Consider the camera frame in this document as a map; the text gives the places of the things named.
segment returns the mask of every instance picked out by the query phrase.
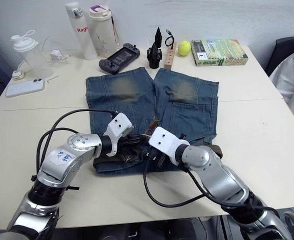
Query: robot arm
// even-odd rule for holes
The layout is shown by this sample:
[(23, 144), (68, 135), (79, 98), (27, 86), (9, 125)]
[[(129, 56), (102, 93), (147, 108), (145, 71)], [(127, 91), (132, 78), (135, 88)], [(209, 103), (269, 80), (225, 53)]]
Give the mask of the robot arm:
[(25, 194), (8, 225), (6, 234), (12, 233), (10, 239), (19, 235), (31, 240), (50, 239), (62, 196), (81, 165), (101, 154), (114, 156), (118, 140), (132, 129), (129, 119), (119, 113), (108, 124), (103, 136), (74, 134), (64, 145), (54, 149), (45, 158), (32, 189)]
[[(182, 164), (195, 171), (212, 200), (217, 200), (218, 204), (229, 204), (221, 207), (235, 219), (246, 239), (292, 239), (285, 225), (273, 212), (250, 207), (266, 205), (230, 168), (221, 163), (211, 148), (191, 146), (186, 140), (178, 139), (161, 127), (156, 128), (149, 144), (168, 155), (174, 165)], [(245, 206), (232, 207), (232, 204)]]

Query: water bottle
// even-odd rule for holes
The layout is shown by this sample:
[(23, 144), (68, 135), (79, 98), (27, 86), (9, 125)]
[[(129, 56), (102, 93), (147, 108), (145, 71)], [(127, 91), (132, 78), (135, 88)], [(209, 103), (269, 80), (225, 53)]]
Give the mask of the water bottle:
[(69, 20), (73, 30), (76, 33), (79, 44), (83, 50), (85, 59), (93, 60), (98, 55), (92, 43), (88, 25), (83, 16), (82, 9), (77, 1), (69, 2), (65, 5)]
[(107, 58), (117, 50), (111, 11), (105, 5), (92, 6), (89, 17), (92, 20), (90, 34), (93, 43), (99, 55)]
[(39, 43), (33, 38), (28, 37), (34, 33), (34, 30), (30, 30), (23, 36), (14, 35), (11, 37), (11, 41), (13, 42), (14, 50), (20, 53), (32, 68), (35, 75), (41, 79), (45, 79), (53, 74), (53, 70), (47, 63), (47, 60), (42, 56)]

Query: white table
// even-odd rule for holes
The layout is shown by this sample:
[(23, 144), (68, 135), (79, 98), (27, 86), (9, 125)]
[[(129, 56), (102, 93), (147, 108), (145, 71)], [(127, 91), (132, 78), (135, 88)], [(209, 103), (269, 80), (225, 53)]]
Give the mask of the white table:
[[(248, 47), (244, 47), (249, 60), (241, 66), (195, 66), (192, 54), (181, 57), (177, 54), (172, 70), (201, 79), (219, 82), (219, 101), (281, 99), (280, 93), (272, 85)], [(50, 108), (87, 108), (85, 80), (91, 76), (102, 76), (98, 66), (101, 58), (88, 61), (81, 58), (79, 51), (69, 51), (72, 57), (68, 64), (55, 63), (54, 71), (59, 76), (46, 83), (45, 89), (32, 95), (6, 98), (5, 92), (0, 97), (0, 110), (50, 109)], [(129, 64), (123, 71), (145, 67), (152, 78), (158, 69), (151, 69), (146, 57), (146, 50), (141, 50), (139, 58)], [(19, 81), (11, 80), (9, 84), (34, 79), (32, 72)]]
[[(219, 81), (217, 137), (223, 162), (231, 167), (269, 206), (294, 207), (294, 116), (281, 95), (245, 47), (245, 66), (195, 67), (191, 56), (176, 56), (173, 70), (211, 81)], [(0, 229), (5, 229), (23, 195), (32, 186), (35, 156), (40, 136), (62, 114), (86, 107), (85, 79), (99, 76), (97, 62), (73, 53), (69, 65), (61, 64), (59, 74), (44, 91), (14, 98), (0, 98)], [(145, 66), (145, 51), (126, 70)], [(63, 97), (57, 94), (63, 89)], [(61, 127), (89, 133), (87, 112), (64, 119)], [(55, 133), (49, 150), (62, 145), (70, 134)], [(164, 203), (184, 201), (199, 194), (183, 172), (151, 173), (153, 195)], [(147, 196), (141, 175), (101, 177), (92, 162), (82, 166), (73, 186), (61, 203), (58, 227), (83, 227), (154, 221), (223, 214), (207, 199), (179, 208), (162, 208)]]

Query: white wall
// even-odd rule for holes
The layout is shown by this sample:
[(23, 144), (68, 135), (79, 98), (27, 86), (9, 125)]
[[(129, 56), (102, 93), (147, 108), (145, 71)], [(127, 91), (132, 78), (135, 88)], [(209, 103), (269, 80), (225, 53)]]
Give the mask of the white wall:
[[(0, 53), (12, 67), (21, 61), (10, 37), (35, 29), (46, 50), (79, 45), (64, 4), (69, 0), (0, 0)], [(236, 38), (248, 45), (264, 67), (278, 38), (294, 36), (294, 0), (79, 0), (84, 10), (108, 5), (122, 42), (150, 47), (159, 26), (176, 40)]]

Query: black chair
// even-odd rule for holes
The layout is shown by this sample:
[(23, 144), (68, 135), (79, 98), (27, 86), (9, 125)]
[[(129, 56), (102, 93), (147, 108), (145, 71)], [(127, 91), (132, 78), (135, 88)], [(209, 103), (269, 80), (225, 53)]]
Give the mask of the black chair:
[(290, 56), (294, 53), (294, 36), (280, 38), (276, 40), (276, 46), (271, 54), (269, 59), (269, 63), (265, 68), (265, 72), (268, 76), (272, 74), (274, 69), (286, 59), (286, 57)]

